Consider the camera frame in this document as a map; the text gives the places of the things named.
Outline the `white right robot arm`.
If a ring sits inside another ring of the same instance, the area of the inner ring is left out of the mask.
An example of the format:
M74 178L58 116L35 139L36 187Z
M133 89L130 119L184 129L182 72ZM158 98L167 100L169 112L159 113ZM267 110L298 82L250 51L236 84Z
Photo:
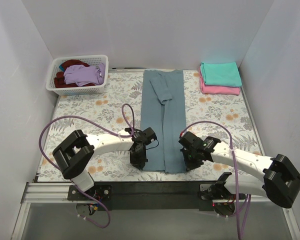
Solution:
M235 194L256 195L285 209L293 206L300 191L300 173L285 155L269 157L240 149L231 150L218 138L208 136L201 139L192 132L180 136L179 143L187 171L210 161L245 172L243 176L222 173L211 186L200 189L202 199L226 200Z

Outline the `blue-grey t-shirt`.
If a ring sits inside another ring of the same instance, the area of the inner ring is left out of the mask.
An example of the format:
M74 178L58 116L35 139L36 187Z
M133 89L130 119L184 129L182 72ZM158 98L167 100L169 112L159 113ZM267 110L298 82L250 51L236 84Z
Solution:
M150 127L159 145L146 151L144 171L186 172L179 135L186 128L184 72L146 70L143 74L140 127Z

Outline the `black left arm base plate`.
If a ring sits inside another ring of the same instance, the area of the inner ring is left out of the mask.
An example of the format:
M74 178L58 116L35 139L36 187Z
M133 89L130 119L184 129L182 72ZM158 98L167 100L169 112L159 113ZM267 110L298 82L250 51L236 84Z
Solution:
M98 201L108 201L112 197L112 186L109 184L94 184L94 186L88 189L85 193ZM67 199L69 201L88 201L91 200L84 194L80 193L79 190L71 185L68 190Z

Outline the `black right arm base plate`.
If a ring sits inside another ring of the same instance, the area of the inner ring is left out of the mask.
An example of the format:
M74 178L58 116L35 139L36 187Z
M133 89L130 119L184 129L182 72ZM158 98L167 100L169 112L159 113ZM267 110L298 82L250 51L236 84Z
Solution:
M224 182L217 181L213 184L200 184L198 196L202 200L226 200L226 202L234 202L236 199L235 193L225 187Z

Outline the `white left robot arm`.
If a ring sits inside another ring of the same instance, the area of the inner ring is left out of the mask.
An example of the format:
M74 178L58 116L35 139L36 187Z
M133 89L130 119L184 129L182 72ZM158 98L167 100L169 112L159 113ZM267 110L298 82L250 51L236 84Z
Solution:
M112 152L129 152L130 164L142 170L147 159L147 146L158 142L152 128L145 130L125 128L113 134L84 134L82 130L73 131L52 152L53 157L66 180L72 181L80 190L86 192L95 182L87 170L93 156Z

